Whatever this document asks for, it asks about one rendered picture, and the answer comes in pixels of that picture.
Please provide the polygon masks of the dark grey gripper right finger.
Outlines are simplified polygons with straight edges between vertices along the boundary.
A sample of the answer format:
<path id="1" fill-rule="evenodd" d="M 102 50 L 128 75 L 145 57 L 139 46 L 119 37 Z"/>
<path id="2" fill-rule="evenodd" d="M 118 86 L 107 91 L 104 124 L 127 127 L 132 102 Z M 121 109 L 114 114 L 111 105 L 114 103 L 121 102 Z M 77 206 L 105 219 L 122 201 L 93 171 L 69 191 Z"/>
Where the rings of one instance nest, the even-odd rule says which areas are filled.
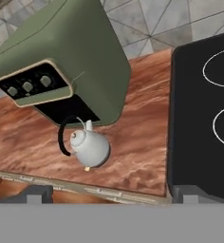
<path id="1" fill-rule="evenodd" d="M 172 202 L 178 204 L 224 203 L 224 198 L 212 196 L 195 185 L 178 185 L 173 187 Z"/>

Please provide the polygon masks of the black hob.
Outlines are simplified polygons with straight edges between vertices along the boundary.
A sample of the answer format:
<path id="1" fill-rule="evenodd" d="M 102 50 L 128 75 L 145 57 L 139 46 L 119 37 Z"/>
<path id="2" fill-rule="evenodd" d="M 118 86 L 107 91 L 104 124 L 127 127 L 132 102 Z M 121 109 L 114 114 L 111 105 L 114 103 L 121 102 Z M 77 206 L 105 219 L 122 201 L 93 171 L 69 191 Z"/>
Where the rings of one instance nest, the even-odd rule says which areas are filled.
<path id="1" fill-rule="evenodd" d="M 173 52 L 167 183 L 224 199 L 224 33 Z"/>

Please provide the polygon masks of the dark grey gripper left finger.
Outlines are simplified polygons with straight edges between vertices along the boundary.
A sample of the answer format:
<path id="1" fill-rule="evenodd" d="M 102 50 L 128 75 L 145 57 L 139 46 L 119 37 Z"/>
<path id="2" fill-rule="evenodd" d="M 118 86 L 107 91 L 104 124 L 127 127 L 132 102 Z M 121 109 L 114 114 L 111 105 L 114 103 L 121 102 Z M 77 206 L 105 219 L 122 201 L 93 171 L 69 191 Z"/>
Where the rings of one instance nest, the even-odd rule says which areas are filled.
<path id="1" fill-rule="evenodd" d="M 45 204 L 53 202 L 53 187 L 50 185 L 29 185 L 15 196 L 0 199 L 0 203 L 8 204 Z"/>

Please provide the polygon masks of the green coffee machine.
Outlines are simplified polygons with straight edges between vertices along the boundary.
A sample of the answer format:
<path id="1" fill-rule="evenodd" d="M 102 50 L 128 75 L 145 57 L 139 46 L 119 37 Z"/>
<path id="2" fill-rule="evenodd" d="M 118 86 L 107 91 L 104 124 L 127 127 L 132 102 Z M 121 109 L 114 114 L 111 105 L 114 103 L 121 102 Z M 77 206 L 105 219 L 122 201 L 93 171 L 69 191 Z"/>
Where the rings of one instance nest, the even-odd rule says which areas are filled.
<path id="1" fill-rule="evenodd" d="M 0 46 L 0 89 L 56 125 L 116 122 L 130 74 L 100 0 L 53 0 Z"/>

